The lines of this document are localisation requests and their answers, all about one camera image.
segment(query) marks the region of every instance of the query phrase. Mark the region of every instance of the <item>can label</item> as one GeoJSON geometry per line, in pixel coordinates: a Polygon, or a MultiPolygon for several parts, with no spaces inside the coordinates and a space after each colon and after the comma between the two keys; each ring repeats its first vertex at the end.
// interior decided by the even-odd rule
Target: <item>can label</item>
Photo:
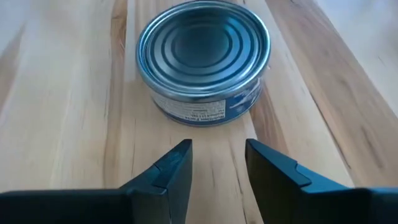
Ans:
{"type": "Polygon", "coordinates": [[[227,122],[246,112],[256,102],[262,90],[261,78],[241,93],[210,103],[184,103],[152,93],[156,105],[171,118],[194,126],[209,126],[227,122]]]}

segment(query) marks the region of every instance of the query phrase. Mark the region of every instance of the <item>wooden surface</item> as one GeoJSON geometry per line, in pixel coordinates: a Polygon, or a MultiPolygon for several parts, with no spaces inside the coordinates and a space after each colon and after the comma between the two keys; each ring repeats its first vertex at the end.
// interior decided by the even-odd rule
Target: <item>wooden surface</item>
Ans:
{"type": "Polygon", "coordinates": [[[187,223],[262,223],[246,138],[347,186],[398,185],[394,0],[233,1],[272,55],[259,102],[214,128],[162,115],[134,62],[144,26],[180,2],[0,1],[0,191],[118,187],[184,138],[187,223]]]}

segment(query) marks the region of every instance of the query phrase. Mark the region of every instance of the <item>black clamp jaw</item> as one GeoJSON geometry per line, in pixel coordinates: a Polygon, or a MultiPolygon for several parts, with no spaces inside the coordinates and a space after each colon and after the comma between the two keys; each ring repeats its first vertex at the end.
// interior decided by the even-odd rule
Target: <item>black clamp jaw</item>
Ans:
{"type": "Polygon", "coordinates": [[[350,189],[254,139],[249,180],[264,223],[398,223],[398,189],[350,189]]]}
{"type": "Polygon", "coordinates": [[[184,140],[119,189],[0,194],[0,223],[185,223],[192,140],[184,140]]]}

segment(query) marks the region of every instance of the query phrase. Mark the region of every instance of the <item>metal can lid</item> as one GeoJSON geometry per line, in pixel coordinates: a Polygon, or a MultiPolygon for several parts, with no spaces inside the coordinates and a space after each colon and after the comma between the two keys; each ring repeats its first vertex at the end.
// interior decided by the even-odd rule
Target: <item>metal can lid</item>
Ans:
{"type": "Polygon", "coordinates": [[[224,1],[179,4],[142,31],[136,60],[157,93],[185,102],[222,100],[254,82],[271,42],[250,10],[224,1]]]}

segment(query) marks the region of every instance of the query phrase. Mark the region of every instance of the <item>tuna can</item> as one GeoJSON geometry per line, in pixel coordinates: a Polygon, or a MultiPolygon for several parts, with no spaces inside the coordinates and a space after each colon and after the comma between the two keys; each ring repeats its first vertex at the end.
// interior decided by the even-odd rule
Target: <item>tuna can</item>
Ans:
{"type": "Polygon", "coordinates": [[[255,103],[270,51],[268,30],[250,10],[193,1],[147,25],[136,60],[153,101],[167,116],[212,126],[241,116],[255,103]]]}

